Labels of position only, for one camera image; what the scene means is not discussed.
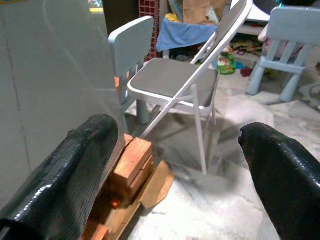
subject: blue cloth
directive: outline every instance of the blue cloth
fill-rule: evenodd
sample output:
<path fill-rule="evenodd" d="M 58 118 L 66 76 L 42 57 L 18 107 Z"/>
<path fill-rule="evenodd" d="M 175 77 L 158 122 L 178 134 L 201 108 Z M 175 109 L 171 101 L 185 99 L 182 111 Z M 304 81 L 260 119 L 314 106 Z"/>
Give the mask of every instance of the blue cloth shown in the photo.
<path fill-rule="evenodd" d="M 204 43 L 209 40 L 216 29 L 216 25 L 172 22 L 164 18 L 156 42 L 156 50 L 162 52 Z"/>

